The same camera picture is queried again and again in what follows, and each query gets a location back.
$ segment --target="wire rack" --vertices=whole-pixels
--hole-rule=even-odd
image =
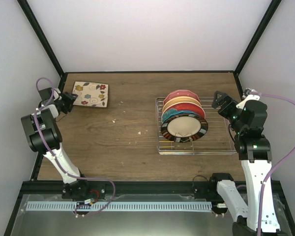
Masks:
[[[200,139],[188,143],[176,143],[163,137],[161,116],[165,97],[156,99],[157,149],[161,155],[231,155],[236,153],[234,143],[228,133],[229,121],[212,108],[213,97],[199,97],[206,113],[208,131]]]

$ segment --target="white wall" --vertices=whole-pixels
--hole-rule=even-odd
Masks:
[[[41,76],[59,82],[17,1],[0,0],[0,236],[21,183],[33,169],[36,153],[26,142],[20,118],[38,104],[35,82]]]
[[[242,86],[295,100],[295,0],[282,1],[244,70]],[[295,107],[262,98],[268,105],[265,135],[270,140],[273,162],[295,145]],[[281,181],[295,221],[295,154],[274,174]]]
[[[234,70],[270,0],[29,0],[64,71]]]

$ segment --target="wire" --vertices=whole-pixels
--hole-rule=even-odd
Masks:
[[[231,124],[228,125],[228,133],[230,134],[232,141],[235,143],[235,139],[233,138],[232,133],[231,133]]]
[[[95,190],[95,189],[92,189],[91,191],[90,191],[90,193],[93,193],[93,192],[95,192],[96,193],[96,195],[97,195],[97,198],[96,198],[96,200],[95,200],[95,203],[98,201],[98,198],[99,198],[99,192],[97,191],[97,190]]]
[[[280,100],[284,100],[287,101],[289,103],[292,103],[293,105],[295,105],[295,101],[289,99],[289,98],[285,98],[285,97],[281,97],[281,96],[277,96],[277,95],[271,95],[271,94],[265,94],[265,93],[258,93],[258,92],[251,92],[250,94],[253,95],[259,95],[259,96],[265,96],[265,97],[272,97],[272,98],[277,98]],[[285,156],[283,157],[278,163],[276,163],[271,170],[267,173],[267,175],[265,176],[265,179],[261,185],[261,191],[260,191],[260,199],[259,199],[259,213],[258,213],[258,227],[257,227],[257,236],[261,236],[261,220],[262,220],[262,206],[263,206],[263,198],[264,198],[264,191],[265,191],[265,186],[266,186],[266,182],[267,180],[270,178],[271,174],[280,166],[282,165],[282,163],[284,161],[286,161],[288,158],[291,157],[291,155],[295,152],[295,147]]]
[[[83,179],[83,180],[104,180],[104,181],[108,181],[108,182],[110,182],[110,183],[112,184],[112,186],[113,186],[113,195],[112,195],[112,197],[109,199],[109,201],[107,202],[107,204],[104,205],[100,210],[87,214],[87,216],[92,216],[92,215],[98,214],[98,213],[100,213],[102,210],[104,210],[104,209],[105,209],[105,208],[106,208],[106,207],[112,202],[112,200],[114,199],[114,197],[115,197],[115,193],[116,193],[116,186],[115,186],[114,182],[112,182],[112,181],[111,181],[110,179],[108,179],[108,178],[102,178],[102,177],[85,178],[85,177],[80,177],[80,176],[74,176],[74,175],[72,175],[72,174],[69,174],[67,171],[65,171],[65,169],[61,166],[61,164],[59,163],[59,161],[58,161],[58,159],[57,159],[55,153],[54,153],[54,152],[51,150],[51,148],[48,146],[48,144],[47,144],[47,142],[46,142],[46,140],[45,140],[45,138],[44,138],[44,135],[43,135],[43,133],[42,133],[42,131],[41,131],[41,129],[40,129],[39,122],[38,122],[38,119],[37,119],[37,112],[40,112],[45,106],[47,106],[47,105],[52,101],[55,87],[54,87],[54,84],[51,82],[50,79],[45,78],[45,77],[42,77],[42,78],[39,78],[39,79],[36,81],[36,89],[37,89],[37,91],[39,91],[39,89],[38,89],[38,82],[39,82],[40,80],[47,80],[47,81],[51,84],[51,86],[52,86],[52,93],[51,93],[51,96],[50,96],[49,100],[46,102],[46,104],[42,105],[41,108],[36,108],[36,111],[34,112],[34,123],[35,123],[35,125],[36,125],[37,131],[38,131],[38,133],[39,133],[39,136],[40,136],[40,138],[41,138],[41,140],[42,140],[44,146],[45,146],[46,149],[51,153],[51,155],[52,155],[53,157],[55,157],[55,162],[56,162],[56,164],[58,165],[59,169],[60,169],[63,173],[65,173],[67,176],[72,177],[72,178]],[[75,209],[75,211],[74,211],[74,213],[76,214],[76,216],[78,216],[78,214],[77,214],[77,209],[78,209],[78,208],[79,208],[79,207],[77,207],[77,208]]]
[[[201,175],[198,175],[198,176],[194,176],[194,177],[193,177],[193,179],[192,179],[192,185],[193,185],[193,181],[195,180],[196,177],[202,177],[202,178],[205,178],[206,181],[208,182],[207,177],[205,177],[205,176],[201,176]]]
[[[56,122],[59,122],[60,120],[62,120],[63,118],[65,118],[68,114],[65,114],[63,117],[61,117],[59,120],[56,120]]]
[[[246,185],[245,185],[245,184],[238,185],[238,186],[236,187],[236,189],[243,188],[243,187],[246,188]]]

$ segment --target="plate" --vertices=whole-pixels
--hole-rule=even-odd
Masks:
[[[180,97],[175,97],[172,100],[168,101],[167,103],[163,102],[163,112],[167,110],[170,106],[177,104],[179,102],[190,102],[194,103],[196,105],[201,106],[200,102],[192,97],[187,97],[187,96],[180,96]]]
[[[162,135],[169,141],[186,143],[195,141],[207,133],[207,121],[195,114],[179,114],[166,120],[161,126]]]
[[[189,110],[177,111],[176,109],[169,109],[162,115],[162,118],[161,118],[162,122],[165,122],[167,119],[169,119],[172,116],[176,116],[176,115],[179,115],[182,113],[199,115],[199,114],[197,114],[193,111],[189,111]]]
[[[199,96],[197,94],[195,94],[194,92],[191,92],[189,90],[179,89],[179,90],[176,90],[176,91],[168,94],[168,96],[164,99],[164,104],[166,104],[169,100],[171,100],[175,97],[178,97],[178,96],[189,96],[189,97],[192,97],[192,98],[198,100],[198,102],[201,102],[199,99]]]
[[[202,107],[200,107],[199,105],[196,105],[194,103],[189,103],[189,102],[180,102],[177,104],[172,105],[171,107],[167,108],[167,110],[165,110],[165,112],[163,112],[162,116],[169,110],[169,109],[176,109],[177,111],[184,111],[184,110],[188,110],[188,111],[192,111],[200,116],[202,116],[203,118],[206,118],[206,114],[205,111],[203,110]]]

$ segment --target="coaster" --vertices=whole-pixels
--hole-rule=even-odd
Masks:
[[[107,107],[108,85],[106,84],[76,81],[72,93],[78,95],[73,105]]]

